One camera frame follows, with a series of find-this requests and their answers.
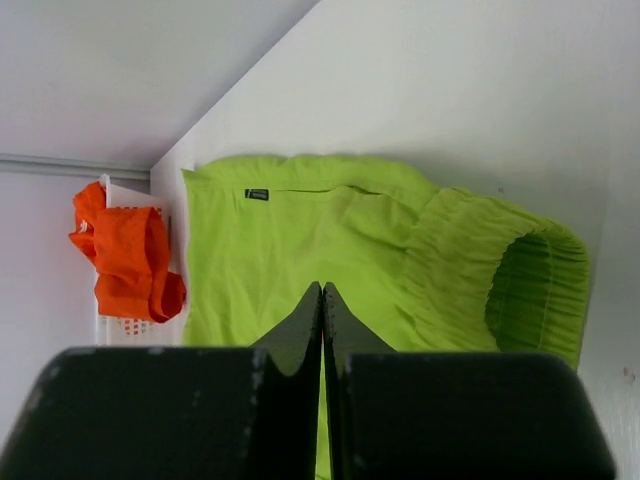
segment black object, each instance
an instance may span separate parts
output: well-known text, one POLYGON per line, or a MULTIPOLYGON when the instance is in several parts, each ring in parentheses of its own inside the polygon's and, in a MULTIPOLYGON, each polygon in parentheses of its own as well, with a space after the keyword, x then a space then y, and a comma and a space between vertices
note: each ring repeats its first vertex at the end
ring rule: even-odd
POLYGON ((322 333, 334 480, 615 478, 560 359, 395 353, 315 283, 249 348, 63 352, 0 479, 312 479, 322 333))
POLYGON ((248 188, 244 191, 244 198, 254 198, 256 200, 269 200, 269 190, 248 188))

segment white shelf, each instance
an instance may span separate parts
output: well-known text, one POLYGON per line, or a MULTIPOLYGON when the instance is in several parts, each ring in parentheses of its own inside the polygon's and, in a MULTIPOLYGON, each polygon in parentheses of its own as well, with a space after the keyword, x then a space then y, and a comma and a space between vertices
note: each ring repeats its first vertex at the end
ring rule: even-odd
POLYGON ((377 153, 502 196, 594 254, 579 374, 619 478, 640 478, 637 2, 323 0, 151 172, 189 237, 180 169, 247 153, 377 153))

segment white plastic basket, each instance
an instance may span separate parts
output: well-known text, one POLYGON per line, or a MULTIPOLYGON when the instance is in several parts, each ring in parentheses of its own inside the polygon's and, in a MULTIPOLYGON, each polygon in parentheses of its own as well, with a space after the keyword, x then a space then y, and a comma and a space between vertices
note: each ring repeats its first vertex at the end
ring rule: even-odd
MULTIPOLYGON (((160 213, 167 232, 170 231, 169 209, 164 200, 112 185, 108 175, 100 177, 100 184, 106 189, 108 208, 154 207, 160 213)), ((100 315, 97 301, 95 317, 97 345, 177 345, 180 344, 184 326, 181 315, 163 324, 135 318, 100 315)))

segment orange garment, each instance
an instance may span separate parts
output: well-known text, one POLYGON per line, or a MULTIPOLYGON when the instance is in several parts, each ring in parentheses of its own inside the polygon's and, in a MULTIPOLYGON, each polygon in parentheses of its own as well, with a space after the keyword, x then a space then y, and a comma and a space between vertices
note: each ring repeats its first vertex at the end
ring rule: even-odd
POLYGON ((156 209, 106 208, 104 189, 88 185, 73 199, 71 241, 99 274, 98 312, 164 323, 182 309, 186 290, 169 272, 169 242, 156 209))

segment ceiling trim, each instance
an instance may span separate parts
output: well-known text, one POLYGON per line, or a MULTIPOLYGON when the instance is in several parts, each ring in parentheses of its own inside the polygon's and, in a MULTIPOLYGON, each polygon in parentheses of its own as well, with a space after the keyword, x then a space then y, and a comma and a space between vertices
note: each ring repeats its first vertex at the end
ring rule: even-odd
POLYGON ((106 173, 114 179, 146 182, 150 178, 149 169, 146 167, 3 153, 0 153, 0 172, 92 178, 106 173))

